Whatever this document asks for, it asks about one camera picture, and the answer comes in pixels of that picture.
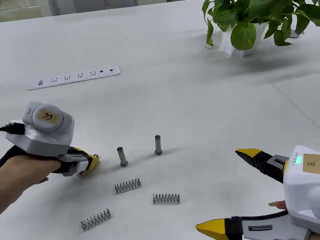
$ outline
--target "black cable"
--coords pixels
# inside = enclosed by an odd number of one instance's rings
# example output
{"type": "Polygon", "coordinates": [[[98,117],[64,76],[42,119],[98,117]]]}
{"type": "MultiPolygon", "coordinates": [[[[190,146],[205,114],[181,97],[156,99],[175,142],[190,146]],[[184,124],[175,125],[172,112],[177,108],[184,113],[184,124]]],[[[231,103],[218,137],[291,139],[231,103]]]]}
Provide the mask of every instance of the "black cable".
{"type": "Polygon", "coordinates": [[[0,127],[0,131],[7,132],[8,134],[24,135],[26,126],[23,123],[13,122],[0,127]]]}

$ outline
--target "finger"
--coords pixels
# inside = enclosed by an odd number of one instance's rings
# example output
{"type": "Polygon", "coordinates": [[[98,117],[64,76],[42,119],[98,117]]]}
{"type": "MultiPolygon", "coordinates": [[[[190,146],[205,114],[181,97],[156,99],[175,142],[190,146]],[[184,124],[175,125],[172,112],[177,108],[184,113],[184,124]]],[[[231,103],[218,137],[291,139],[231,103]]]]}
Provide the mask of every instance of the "finger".
{"type": "Polygon", "coordinates": [[[278,209],[287,210],[287,205],[286,205],[286,202],[285,202],[285,201],[277,201],[277,202],[275,203],[275,206],[276,206],[278,209]]]}
{"type": "Polygon", "coordinates": [[[48,180],[49,180],[49,178],[45,177],[44,179],[42,179],[41,181],[39,181],[37,184],[42,184],[42,183],[44,183],[44,182],[46,182],[46,181],[48,181],[48,180]]]}
{"type": "Polygon", "coordinates": [[[269,203],[269,206],[270,207],[276,207],[278,209],[284,209],[284,210],[287,209],[285,201],[273,201],[273,202],[269,203]]]}

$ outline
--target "power strip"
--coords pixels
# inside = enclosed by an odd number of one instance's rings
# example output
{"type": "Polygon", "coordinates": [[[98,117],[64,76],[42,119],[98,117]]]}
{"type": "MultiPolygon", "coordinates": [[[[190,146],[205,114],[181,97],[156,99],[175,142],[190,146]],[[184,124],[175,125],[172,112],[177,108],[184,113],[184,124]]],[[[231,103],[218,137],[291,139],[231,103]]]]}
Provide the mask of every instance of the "power strip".
{"type": "Polygon", "coordinates": [[[58,85],[71,84],[88,81],[92,79],[106,78],[120,75],[120,67],[96,68],[88,71],[78,71],[70,74],[61,74],[53,77],[43,78],[32,83],[28,90],[50,88],[58,85]]]}

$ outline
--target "green indicator light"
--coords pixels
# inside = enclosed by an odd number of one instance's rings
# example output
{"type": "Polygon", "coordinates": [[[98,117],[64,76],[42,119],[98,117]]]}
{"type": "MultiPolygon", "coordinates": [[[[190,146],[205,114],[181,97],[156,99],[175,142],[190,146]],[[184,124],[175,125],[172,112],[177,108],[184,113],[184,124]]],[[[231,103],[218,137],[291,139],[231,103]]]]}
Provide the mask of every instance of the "green indicator light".
{"type": "Polygon", "coordinates": [[[296,163],[296,164],[300,164],[300,163],[301,163],[301,159],[302,159],[301,156],[297,156],[295,163],[296,163]]]}

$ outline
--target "yellow jaw tip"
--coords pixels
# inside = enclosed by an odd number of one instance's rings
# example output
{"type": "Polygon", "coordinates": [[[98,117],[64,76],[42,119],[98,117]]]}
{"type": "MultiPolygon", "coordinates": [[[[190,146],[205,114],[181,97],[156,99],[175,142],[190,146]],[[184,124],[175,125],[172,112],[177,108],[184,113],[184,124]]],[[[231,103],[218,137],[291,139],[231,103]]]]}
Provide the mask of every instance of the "yellow jaw tip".
{"type": "Polygon", "coordinates": [[[225,230],[224,219],[214,219],[200,223],[195,228],[202,234],[205,234],[216,240],[229,240],[225,230]]]}
{"type": "Polygon", "coordinates": [[[258,153],[261,152],[261,150],[256,148],[245,148],[245,149],[237,149],[235,152],[245,154],[250,158],[254,158],[258,153]]]}

